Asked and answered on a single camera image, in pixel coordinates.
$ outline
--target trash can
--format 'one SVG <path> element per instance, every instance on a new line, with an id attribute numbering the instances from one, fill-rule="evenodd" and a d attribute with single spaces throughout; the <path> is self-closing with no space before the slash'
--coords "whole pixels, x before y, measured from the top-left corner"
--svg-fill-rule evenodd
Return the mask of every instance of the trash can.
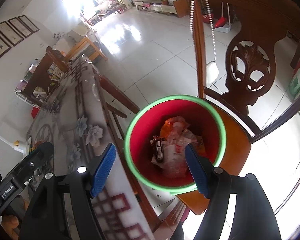
<path id="1" fill-rule="evenodd" d="M 206 101 L 187 95 L 161 98 L 132 120 L 124 140 L 124 154 L 131 172 L 147 186 L 170 192 L 172 195 L 196 190 L 188 170 L 185 177 L 167 178 L 163 170 L 151 163 L 153 156 L 150 140 L 159 135 L 164 122 L 181 115 L 190 124 L 188 129 L 202 136 L 207 157 L 218 166 L 226 149 L 226 130 L 218 112 Z"/>

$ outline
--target floral tablecloth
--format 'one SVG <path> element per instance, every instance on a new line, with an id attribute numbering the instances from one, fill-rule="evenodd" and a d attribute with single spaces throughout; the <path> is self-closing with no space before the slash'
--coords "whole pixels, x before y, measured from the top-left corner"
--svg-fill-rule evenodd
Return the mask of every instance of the floral tablecloth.
<path id="1" fill-rule="evenodd" d="M 55 152 L 35 172 L 29 184 L 30 196 L 46 173 L 68 174 L 101 155 L 108 143 L 113 142 L 99 98 L 95 69 L 86 57 L 76 60 L 32 123 L 27 136 L 32 136 L 33 143 L 51 142 Z M 92 199 L 92 204 L 106 239 L 154 239 L 118 154 L 104 190 Z M 67 212 L 71 236 L 76 239 L 72 216 Z"/>

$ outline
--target green trash can rim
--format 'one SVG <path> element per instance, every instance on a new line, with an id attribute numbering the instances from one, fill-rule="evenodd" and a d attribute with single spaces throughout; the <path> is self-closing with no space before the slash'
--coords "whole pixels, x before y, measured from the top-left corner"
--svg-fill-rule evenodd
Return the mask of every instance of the green trash can rim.
<path id="1" fill-rule="evenodd" d="M 142 183 L 144 183 L 145 185 L 147 185 L 151 188 L 155 188 L 157 190 L 170 192 L 172 195 L 182 194 L 182 193 L 186 193 L 186 192 L 196 190 L 197 186 L 193 182 L 193 183 L 190 183 L 188 185 L 179 186 L 179 187 L 165 187 L 165 186 L 161 186 L 161 185 L 158 185 L 156 183 L 153 183 L 153 182 L 149 181 L 148 179 L 146 179 L 143 175 L 140 174 L 140 172 L 138 171 L 138 169 L 136 168 L 135 164 L 132 161 L 131 152 L 130 152 L 130 138 L 131 138 L 131 134 L 132 134 L 134 126 L 136 125 L 136 123 L 138 122 L 140 117 L 145 112 L 147 112 L 149 109 L 151 109 L 152 107 L 154 107 L 154 106 L 156 106 L 160 103 L 170 101 L 170 100 L 178 100 L 178 99 L 192 101 L 192 102 L 195 102 L 195 103 L 203 106 L 205 109 L 207 109 L 209 111 L 209 113 L 212 115 L 212 117 L 216 121 L 218 131 L 219 131 L 220 140 L 219 140 L 218 153 L 217 153 L 217 156 L 216 156 L 216 159 L 215 159 L 213 165 L 215 167 L 219 166 L 220 163 L 221 163 L 221 160 L 223 158 L 223 155 L 225 153 L 225 150 L 226 150 L 226 128 L 223 124 L 223 121 L 222 121 L 220 115 L 213 108 L 212 105 L 210 105 L 209 103 L 207 103 L 203 99 L 196 98 L 196 97 L 193 97 L 193 96 L 173 95 L 173 96 L 160 98 L 160 99 L 154 101 L 153 103 L 149 104 L 144 109 L 142 109 L 139 113 L 137 113 L 137 115 L 134 117 L 134 119 L 132 120 L 132 122 L 130 123 L 130 125 L 127 129 L 127 134 L 126 134 L 126 137 L 124 139 L 124 155 L 125 155 L 128 167 L 131 170 L 131 172 L 133 173 L 133 175 L 138 180 L 140 180 Z"/>

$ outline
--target chair seat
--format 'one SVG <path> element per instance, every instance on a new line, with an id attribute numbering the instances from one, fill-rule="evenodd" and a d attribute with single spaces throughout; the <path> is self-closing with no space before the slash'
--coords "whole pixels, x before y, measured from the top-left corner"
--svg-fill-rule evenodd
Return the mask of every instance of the chair seat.
<path id="1" fill-rule="evenodd" d="M 214 108 L 220 114 L 226 127 L 226 151 L 220 167 L 229 174 L 238 175 L 247 160 L 251 144 L 242 127 L 232 116 L 217 106 Z M 177 195 L 177 197 L 196 215 L 202 214 L 209 204 L 209 200 L 197 190 Z"/>

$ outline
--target hand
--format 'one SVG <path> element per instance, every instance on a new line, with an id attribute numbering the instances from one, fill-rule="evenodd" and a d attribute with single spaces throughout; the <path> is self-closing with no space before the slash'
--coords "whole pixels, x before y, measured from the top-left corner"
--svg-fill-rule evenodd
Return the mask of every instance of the hand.
<path id="1" fill-rule="evenodd" d="M 29 202 L 23 199 L 23 208 L 27 210 L 29 206 Z M 1 226 L 4 231 L 11 237 L 12 240 L 18 240 L 19 236 L 14 231 L 19 225 L 19 220 L 15 216 L 2 216 Z"/>

